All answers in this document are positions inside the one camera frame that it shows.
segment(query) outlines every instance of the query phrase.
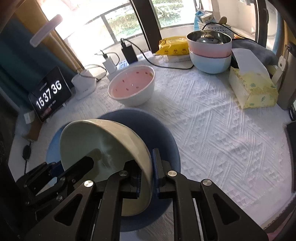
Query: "clock display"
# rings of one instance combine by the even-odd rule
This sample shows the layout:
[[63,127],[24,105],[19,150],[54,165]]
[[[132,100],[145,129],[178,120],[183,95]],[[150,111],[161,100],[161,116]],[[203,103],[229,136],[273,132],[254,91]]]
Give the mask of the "clock display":
[[38,117],[43,122],[56,111],[72,93],[58,67],[50,71],[38,84],[29,99]]

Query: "teal curtain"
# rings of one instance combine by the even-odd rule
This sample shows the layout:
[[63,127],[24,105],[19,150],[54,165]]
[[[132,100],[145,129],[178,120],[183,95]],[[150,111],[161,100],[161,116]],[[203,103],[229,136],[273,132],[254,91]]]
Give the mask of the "teal curtain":
[[29,92],[55,66],[58,66],[68,86],[75,73],[42,43],[30,45],[32,34],[17,18],[12,18],[0,33],[0,87],[18,106],[33,109]]

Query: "power strip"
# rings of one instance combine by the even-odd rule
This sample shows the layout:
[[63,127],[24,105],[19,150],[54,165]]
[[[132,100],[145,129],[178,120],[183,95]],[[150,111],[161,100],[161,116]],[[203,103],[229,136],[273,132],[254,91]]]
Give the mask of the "power strip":
[[[146,58],[147,59],[152,59],[154,57],[154,55],[152,54],[151,51],[148,51],[148,52],[145,52],[144,53]],[[118,75],[120,72],[132,67],[132,66],[137,66],[137,65],[140,65],[140,64],[145,64],[145,65],[151,65],[146,59],[145,57],[143,56],[143,54],[138,54],[137,55],[137,58],[138,58],[138,61],[135,62],[135,63],[132,63],[132,64],[129,64],[126,60],[120,62],[118,65],[117,65],[117,69],[114,73],[112,74],[108,74],[107,75],[107,78],[111,81],[113,80],[113,78]]]

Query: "yellow wet wipes package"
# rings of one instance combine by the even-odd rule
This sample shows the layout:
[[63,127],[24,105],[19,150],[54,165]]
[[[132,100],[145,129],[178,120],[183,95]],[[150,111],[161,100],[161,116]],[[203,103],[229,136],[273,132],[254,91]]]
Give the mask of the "yellow wet wipes package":
[[175,36],[165,38],[159,41],[159,50],[156,52],[159,55],[183,55],[189,54],[186,37]]

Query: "white lamp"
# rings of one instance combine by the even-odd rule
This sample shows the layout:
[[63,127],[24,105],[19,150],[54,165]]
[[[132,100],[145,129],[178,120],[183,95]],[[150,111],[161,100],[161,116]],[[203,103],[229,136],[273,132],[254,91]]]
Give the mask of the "white lamp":
[[75,75],[72,79],[72,84],[75,86],[76,89],[76,99],[82,99],[85,96],[91,94],[96,89],[96,78],[93,77],[93,75],[88,70],[83,70],[81,73],[79,73],[76,65],[72,61],[72,59],[68,56],[68,54],[65,52],[64,48],[61,46],[61,44],[53,37],[53,35],[50,33],[52,30],[54,30],[61,22],[63,21],[63,18],[60,14],[56,15],[53,19],[48,21],[44,26],[42,26],[38,32],[31,38],[30,44],[35,48],[37,47],[42,40],[47,36],[50,35],[52,39],[56,42],[56,44],[60,47],[60,49],[63,51],[63,53],[67,56],[73,67],[75,68],[76,72],[78,73]]

